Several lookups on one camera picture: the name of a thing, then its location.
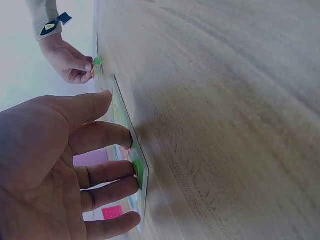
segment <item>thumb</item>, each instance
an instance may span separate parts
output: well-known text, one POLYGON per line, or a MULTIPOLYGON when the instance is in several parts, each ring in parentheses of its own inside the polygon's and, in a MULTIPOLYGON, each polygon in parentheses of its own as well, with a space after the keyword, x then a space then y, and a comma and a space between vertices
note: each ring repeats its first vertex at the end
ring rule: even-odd
POLYGON ((73 59, 68 63, 68 67, 70 69, 75 69, 83 72, 90 72, 93 66, 91 62, 88 62, 85 60, 73 59))

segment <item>wooden table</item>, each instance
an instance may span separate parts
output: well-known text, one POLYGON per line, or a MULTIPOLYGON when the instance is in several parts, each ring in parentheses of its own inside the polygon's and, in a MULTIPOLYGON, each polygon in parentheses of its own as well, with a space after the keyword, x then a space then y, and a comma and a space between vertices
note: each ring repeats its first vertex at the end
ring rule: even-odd
POLYGON ((96 0, 150 175, 144 240, 320 239, 320 2, 96 0))

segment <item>wrist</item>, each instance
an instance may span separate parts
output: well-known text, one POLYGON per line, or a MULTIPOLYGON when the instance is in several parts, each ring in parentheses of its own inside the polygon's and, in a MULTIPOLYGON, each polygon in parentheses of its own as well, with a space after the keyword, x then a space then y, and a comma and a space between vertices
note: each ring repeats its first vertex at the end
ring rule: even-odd
POLYGON ((57 48, 63 45, 61 33, 56 33, 51 36, 39 40, 39 46, 44 55, 54 52, 57 48))
POLYGON ((0 187, 0 240, 10 239, 8 236, 10 221, 8 220, 8 193, 0 187))

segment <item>card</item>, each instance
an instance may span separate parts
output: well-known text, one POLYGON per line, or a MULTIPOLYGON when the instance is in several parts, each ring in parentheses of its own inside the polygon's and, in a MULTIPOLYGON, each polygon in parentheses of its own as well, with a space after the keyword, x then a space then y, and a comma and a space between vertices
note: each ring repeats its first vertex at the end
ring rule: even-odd
POLYGON ((140 232, 142 232, 145 222, 149 168, 122 98, 116 76, 114 74, 110 75, 110 86, 113 95, 110 106, 110 113, 113 123, 122 125, 129 129, 133 140, 132 147, 129 150, 125 150, 123 147, 118 145, 113 146, 114 157, 118 161, 131 161, 136 172, 139 190, 135 195, 130 196, 128 201, 132 210, 139 213, 141 216, 141 223, 139 224, 138 229, 140 232))

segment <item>green sticky note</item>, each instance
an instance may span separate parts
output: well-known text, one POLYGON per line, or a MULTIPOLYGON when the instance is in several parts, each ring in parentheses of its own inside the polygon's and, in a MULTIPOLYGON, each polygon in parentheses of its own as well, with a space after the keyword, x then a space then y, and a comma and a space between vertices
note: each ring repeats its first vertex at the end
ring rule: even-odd
POLYGON ((94 60, 93 60, 93 69, 91 73, 93 75, 100 75, 102 72, 102 57, 101 55, 98 55, 94 60))
POLYGON ((135 174, 137 176, 139 188, 142 190, 144 184, 144 167, 140 158, 136 158, 132 161, 135 174))

